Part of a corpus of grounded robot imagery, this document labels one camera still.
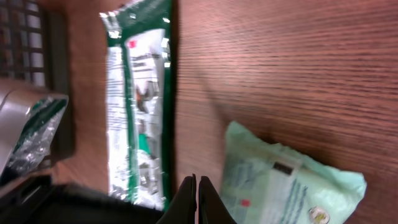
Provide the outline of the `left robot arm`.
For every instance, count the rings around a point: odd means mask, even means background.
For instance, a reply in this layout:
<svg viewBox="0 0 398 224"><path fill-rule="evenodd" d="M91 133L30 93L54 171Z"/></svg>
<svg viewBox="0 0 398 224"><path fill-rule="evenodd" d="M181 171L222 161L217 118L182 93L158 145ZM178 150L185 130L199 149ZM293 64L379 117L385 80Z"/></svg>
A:
<svg viewBox="0 0 398 224"><path fill-rule="evenodd" d="M157 223L163 213L50 175L23 177L7 167L35 102L48 92L1 80L1 223Z"/></svg>

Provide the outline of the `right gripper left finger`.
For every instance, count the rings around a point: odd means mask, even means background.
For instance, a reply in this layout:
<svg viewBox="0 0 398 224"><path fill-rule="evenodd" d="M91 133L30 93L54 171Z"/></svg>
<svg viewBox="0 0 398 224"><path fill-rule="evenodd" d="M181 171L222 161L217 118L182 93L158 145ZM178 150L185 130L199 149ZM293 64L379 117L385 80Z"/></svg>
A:
<svg viewBox="0 0 398 224"><path fill-rule="evenodd" d="M195 174L186 176L168 210L156 224L194 224L197 210L197 181Z"/></svg>

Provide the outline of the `mint green wipes packet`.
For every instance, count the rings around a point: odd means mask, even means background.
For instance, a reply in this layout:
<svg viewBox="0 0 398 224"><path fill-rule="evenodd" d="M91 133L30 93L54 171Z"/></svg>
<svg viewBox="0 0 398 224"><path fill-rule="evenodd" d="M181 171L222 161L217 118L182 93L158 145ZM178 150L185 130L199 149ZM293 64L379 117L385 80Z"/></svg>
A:
<svg viewBox="0 0 398 224"><path fill-rule="evenodd" d="M235 121L225 146L220 197L236 223L344 223L366 193L362 173L266 143Z"/></svg>

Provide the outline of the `grey plastic mesh basket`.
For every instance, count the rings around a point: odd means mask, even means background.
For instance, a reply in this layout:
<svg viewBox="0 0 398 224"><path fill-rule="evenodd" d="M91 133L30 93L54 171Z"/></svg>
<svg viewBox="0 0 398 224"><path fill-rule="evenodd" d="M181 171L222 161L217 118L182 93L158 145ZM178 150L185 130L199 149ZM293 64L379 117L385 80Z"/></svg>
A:
<svg viewBox="0 0 398 224"><path fill-rule="evenodd" d="M66 25L38 1L1 0L1 80L48 92L37 100L7 167L45 169L74 150L67 67Z"/></svg>

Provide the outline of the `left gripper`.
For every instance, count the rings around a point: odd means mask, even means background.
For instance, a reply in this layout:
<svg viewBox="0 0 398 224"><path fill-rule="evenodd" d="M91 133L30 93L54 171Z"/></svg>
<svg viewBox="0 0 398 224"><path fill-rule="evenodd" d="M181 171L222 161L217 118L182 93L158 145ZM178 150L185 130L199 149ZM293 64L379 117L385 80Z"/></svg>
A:
<svg viewBox="0 0 398 224"><path fill-rule="evenodd" d="M77 184L53 184L49 175L1 186L1 224L157 223L163 214Z"/></svg>

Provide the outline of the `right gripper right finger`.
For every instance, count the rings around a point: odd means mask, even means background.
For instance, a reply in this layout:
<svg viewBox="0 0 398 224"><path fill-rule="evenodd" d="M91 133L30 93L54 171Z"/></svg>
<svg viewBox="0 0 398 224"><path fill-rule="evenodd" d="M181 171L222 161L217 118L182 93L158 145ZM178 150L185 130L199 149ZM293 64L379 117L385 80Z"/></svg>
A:
<svg viewBox="0 0 398 224"><path fill-rule="evenodd" d="M198 203L199 224L236 224L207 176L201 176Z"/></svg>

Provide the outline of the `green 3M gloves package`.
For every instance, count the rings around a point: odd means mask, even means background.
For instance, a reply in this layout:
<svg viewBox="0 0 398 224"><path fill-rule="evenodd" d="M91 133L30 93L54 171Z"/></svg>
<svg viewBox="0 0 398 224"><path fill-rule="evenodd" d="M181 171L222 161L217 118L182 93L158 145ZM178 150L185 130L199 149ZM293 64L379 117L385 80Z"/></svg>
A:
<svg viewBox="0 0 398 224"><path fill-rule="evenodd" d="M131 1L99 16L106 32L109 194L169 206L164 143L172 84L169 0Z"/></svg>

